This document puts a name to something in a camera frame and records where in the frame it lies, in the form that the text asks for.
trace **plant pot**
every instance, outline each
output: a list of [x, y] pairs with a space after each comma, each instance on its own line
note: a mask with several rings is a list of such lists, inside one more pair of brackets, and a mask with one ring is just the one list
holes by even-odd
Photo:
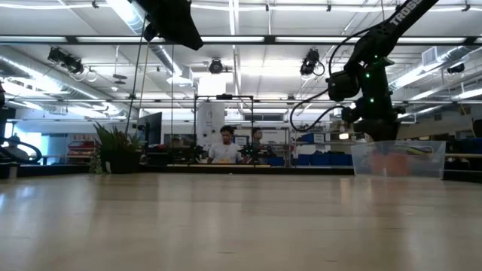
[[101, 151], [102, 169], [107, 173], [134, 173], [139, 168], [140, 152]]

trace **clear plastic bin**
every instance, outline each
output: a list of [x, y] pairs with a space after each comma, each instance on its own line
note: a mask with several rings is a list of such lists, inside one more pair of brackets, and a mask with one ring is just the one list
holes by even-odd
[[386, 141], [352, 146], [355, 175], [444, 176], [445, 142]]

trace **person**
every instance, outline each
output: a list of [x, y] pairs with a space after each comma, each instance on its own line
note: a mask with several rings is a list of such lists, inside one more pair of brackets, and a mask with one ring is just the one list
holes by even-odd
[[259, 146], [261, 145], [261, 140], [263, 139], [263, 131], [261, 131], [260, 127], [253, 128], [253, 145]]
[[211, 146], [208, 153], [208, 163], [239, 163], [243, 157], [239, 150], [241, 147], [234, 144], [234, 130], [231, 126], [226, 125], [221, 128], [222, 142], [215, 143]]
[[12, 142], [8, 142], [8, 147], [5, 148], [6, 151], [13, 154], [16, 157], [19, 157], [24, 160], [29, 159], [29, 155], [18, 148], [18, 142], [20, 142], [20, 138], [16, 135], [11, 136], [9, 139], [12, 139]]
[[262, 146], [262, 138], [263, 138], [263, 131], [260, 127], [255, 127], [252, 130], [253, 133], [253, 151], [256, 153], [255, 155], [255, 163], [257, 164], [266, 164], [266, 160], [262, 157], [258, 156], [259, 151], [263, 149]]

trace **green plant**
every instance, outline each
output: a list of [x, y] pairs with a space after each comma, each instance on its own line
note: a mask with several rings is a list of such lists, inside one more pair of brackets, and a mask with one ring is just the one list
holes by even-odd
[[97, 145], [101, 152], [103, 151], [126, 151], [135, 152], [139, 149], [140, 141], [125, 132], [119, 131], [116, 127], [108, 131], [105, 127], [96, 123], [93, 125], [96, 128], [99, 142]]
[[100, 159], [100, 149], [95, 147], [93, 153], [90, 155], [89, 173], [102, 174], [102, 161]]

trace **black robotic arm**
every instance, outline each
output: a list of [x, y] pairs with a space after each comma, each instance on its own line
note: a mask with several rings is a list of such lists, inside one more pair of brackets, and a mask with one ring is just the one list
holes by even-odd
[[[332, 74], [331, 66], [328, 67], [330, 78], [327, 79], [327, 91], [331, 100], [342, 102], [346, 98], [356, 96], [360, 89], [362, 91], [362, 97], [356, 100], [355, 108], [336, 106], [342, 108], [342, 120], [354, 123], [353, 128], [356, 132], [367, 133], [374, 141], [396, 139], [400, 126], [397, 121], [398, 114], [403, 114], [404, 109], [392, 107], [392, 93], [388, 87], [385, 67], [394, 62], [387, 56], [392, 52], [398, 39], [437, 2], [438, 0], [406, 1], [387, 20], [359, 32], [368, 31], [355, 44], [353, 54], [343, 67], [343, 71]], [[336, 50], [331, 56], [330, 63], [335, 53]]]

